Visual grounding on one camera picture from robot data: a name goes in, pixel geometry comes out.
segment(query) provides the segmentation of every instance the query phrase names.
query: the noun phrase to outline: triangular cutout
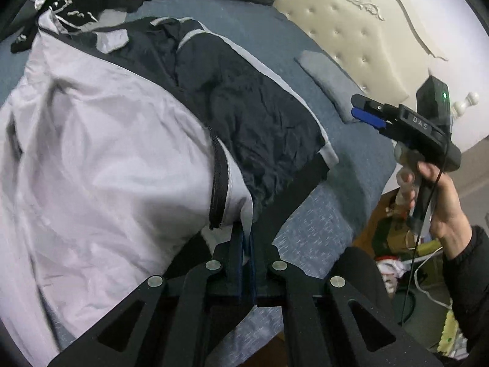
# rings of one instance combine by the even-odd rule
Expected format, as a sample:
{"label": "triangular cutout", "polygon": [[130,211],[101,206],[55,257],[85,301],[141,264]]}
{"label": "triangular cutout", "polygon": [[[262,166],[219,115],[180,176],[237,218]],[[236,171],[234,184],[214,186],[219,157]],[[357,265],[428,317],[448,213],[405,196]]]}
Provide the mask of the triangular cutout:
{"label": "triangular cutout", "polygon": [[98,337],[98,341],[118,352],[124,352],[143,306],[143,301],[136,301],[129,306],[114,323],[102,331],[102,334]]}
{"label": "triangular cutout", "polygon": [[395,342],[395,336],[378,322],[362,305],[356,301],[350,301],[348,305],[353,313],[363,341],[370,352],[376,352]]}

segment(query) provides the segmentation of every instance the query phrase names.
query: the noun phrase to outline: person's arm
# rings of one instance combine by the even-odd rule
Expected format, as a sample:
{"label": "person's arm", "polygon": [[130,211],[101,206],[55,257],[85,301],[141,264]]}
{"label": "person's arm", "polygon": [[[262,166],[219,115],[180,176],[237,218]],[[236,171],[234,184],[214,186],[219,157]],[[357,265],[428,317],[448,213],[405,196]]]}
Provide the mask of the person's arm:
{"label": "person's arm", "polygon": [[[421,175],[434,182],[439,169],[419,163]],[[414,177],[405,178],[412,182]],[[414,205],[414,190],[404,193]],[[453,181],[442,174],[430,232],[443,246],[443,276],[453,299],[453,312],[468,339],[468,350],[489,326],[489,238],[482,228],[470,226],[463,213]]]}

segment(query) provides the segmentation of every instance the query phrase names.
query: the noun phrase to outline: black cable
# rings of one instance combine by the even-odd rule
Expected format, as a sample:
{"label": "black cable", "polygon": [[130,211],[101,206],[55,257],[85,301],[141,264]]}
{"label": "black cable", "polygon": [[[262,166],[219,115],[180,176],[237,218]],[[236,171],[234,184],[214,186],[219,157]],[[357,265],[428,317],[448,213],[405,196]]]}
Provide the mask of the black cable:
{"label": "black cable", "polygon": [[406,295],[409,296],[409,298],[411,299],[411,309],[407,313],[406,317],[401,316],[401,320],[398,321],[398,325],[400,325],[401,327],[405,322],[407,322],[411,318],[416,308],[416,296],[414,295],[414,293],[411,290],[408,290],[407,288],[399,288],[397,290],[397,293],[402,293],[402,292],[405,292]]}
{"label": "black cable", "polygon": [[[426,208],[425,208],[425,211],[423,213],[423,216],[424,217],[426,217],[426,213],[428,212],[428,208],[429,208],[429,205],[431,203],[431,199],[433,198],[433,195],[435,193],[435,190],[438,187],[439,179],[442,177],[442,173],[445,170],[445,165],[447,163],[447,155],[448,155],[448,146],[449,146],[449,144],[450,144],[450,135],[447,136],[447,144],[445,145],[445,156],[443,158],[443,165],[442,165],[442,168],[440,169],[440,171],[438,173],[438,176],[436,178],[436,181],[434,183],[434,186],[431,189],[431,192],[429,194],[428,203],[426,203]],[[404,320],[403,320],[404,319],[404,310],[406,308],[407,297],[408,297],[408,294],[409,294],[409,291],[410,291],[410,288],[411,288],[411,283],[413,281],[413,276],[414,276],[414,272],[415,272],[415,269],[414,269],[414,260],[416,259],[417,247],[420,244],[420,239],[421,239],[421,233],[419,233],[417,235],[416,244],[415,244],[414,250],[413,250],[413,258],[411,259],[411,270],[409,272],[409,281],[407,282],[407,291],[406,291],[406,295],[404,297],[403,310],[402,310],[402,312],[400,314],[400,322],[401,322],[400,326],[401,327],[404,325]]]}

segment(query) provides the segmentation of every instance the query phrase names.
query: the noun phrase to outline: clothing pile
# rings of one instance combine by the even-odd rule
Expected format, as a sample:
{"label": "clothing pile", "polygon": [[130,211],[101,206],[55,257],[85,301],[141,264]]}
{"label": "clothing pile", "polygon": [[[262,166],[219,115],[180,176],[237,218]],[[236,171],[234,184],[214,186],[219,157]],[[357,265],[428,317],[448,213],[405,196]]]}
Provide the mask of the clothing pile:
{"label": "clothing pile", "polygon": [[201,23],[62,19],[40,16],[0,110],[0,318],[34,367],[58,352],[39,291],[77,337],[192,235],[249,233],[304,169],[337,162],[305,101]]}

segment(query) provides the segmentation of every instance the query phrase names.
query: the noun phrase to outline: yellow object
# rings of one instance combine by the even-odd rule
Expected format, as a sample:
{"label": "yellow object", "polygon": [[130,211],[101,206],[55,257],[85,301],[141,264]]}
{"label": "yellow object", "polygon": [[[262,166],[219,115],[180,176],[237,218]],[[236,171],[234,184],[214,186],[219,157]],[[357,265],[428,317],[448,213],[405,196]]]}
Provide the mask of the yellow object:
{"label": "yellow object", "polygon": [[450,355],[453,349],[453,344],[455,343],[458,328],[458,321],[455,320],[453,311],[449,310],[447,313],[447,318],[445,320],[445,327],[443,328],[442,338],[440,339],[438,344],[438,351],[441,352],[444,356],[448,357]]}
{"label": "yellow object", "polygon": [[442,245],[439,240],[432,240],[424,244],[419,244],[417,247],[417,254],[418,256],[425,256],[431,254],[432,252],[435,252],[441,246]]}

